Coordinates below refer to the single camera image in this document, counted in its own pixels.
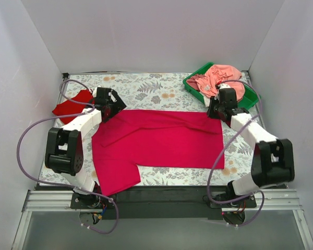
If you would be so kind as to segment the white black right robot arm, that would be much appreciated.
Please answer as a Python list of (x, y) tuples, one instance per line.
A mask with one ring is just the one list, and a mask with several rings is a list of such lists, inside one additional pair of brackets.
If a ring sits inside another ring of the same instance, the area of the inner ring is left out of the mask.
[(279, 139), (266, 131), (245, 108), (240, 108), (236, 91), (227, 84), (219, 87), (216, 97), (210, 99), (209, 118), (217, 118), (236, 131), (253, 149), (250, 173), (230, 181), (225, 192), (212, 196), (207, 186), (207, 197), (216, 204), (237, 207), (250, 195), (295, 179), (293, 145), (288, 139)]

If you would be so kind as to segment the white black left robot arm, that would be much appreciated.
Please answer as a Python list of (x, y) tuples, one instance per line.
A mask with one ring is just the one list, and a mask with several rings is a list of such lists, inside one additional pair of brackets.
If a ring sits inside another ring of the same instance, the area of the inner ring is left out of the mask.
[(47, 136), (45, 166), (63, 176), (89, 208), (100, 204), (100, 195), (95, 192), (96, 182), (83, 168), (83, 139), (90, 131), (126, 108), (126, 104), (114, 89), (97, 86), (83, 90), (89, 99), (70, 99), (79, 106), (77, 116), (73, 112), (60, 115), (72, 121), (60, 128), (51, 128)]

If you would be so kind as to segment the magenta t shirt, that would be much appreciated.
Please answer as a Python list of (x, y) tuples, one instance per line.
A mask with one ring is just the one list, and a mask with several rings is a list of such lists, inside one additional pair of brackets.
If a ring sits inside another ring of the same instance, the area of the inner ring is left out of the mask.
[(91, 142), (106, 196), (140, 183), (138, 166), (210, 169), (224, 146), (220, 120), (157, 110), (121, 111), (99, 125)]

